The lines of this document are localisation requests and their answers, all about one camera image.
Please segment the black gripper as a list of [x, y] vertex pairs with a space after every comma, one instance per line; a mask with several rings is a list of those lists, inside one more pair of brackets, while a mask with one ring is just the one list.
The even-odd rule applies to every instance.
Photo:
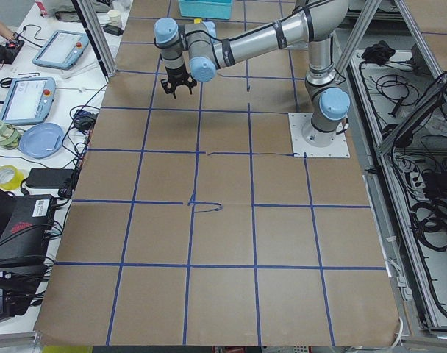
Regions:
[[172, 94], [176, 97], [176, 89], [179, 86], [186, 86], [190, 95], [193, 94], [193, 88], [196, 86], [196, 80], [187, 72], [185, 60], [178, 58], [175, 60], [167, 60], [162, 58], [167, 73], [167, 79], [161, 79], [160, 83], [166, 94]]

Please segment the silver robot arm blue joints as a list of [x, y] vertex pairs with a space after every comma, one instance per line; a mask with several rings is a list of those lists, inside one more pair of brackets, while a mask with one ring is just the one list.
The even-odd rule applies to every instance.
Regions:
[[206, 22], [179, 25], [172, 18], [154, 24], [154, 45], [161, 59], [183, 58], [187, 72], [200, 82], [212, 80], [217, 70], [294, 43], [306, 43], [309, 69], [306, 89], [312, 100], [312, 126], [319, 132], [337, 129], [350, 107], [349, 97], [334, 86], [333, 33], [348, 11], [348, 2], [297, 1], [291, 14], [232, 38], [210, 34]]

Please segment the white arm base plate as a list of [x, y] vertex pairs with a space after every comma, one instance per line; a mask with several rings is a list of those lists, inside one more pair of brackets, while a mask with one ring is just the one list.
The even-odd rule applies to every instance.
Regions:
[[312, 126], [312, 113], [288, 113], [288, 118], [295, 157], [350, 157], [346, 134], [341, 123], [334, 132], [324, 133]]

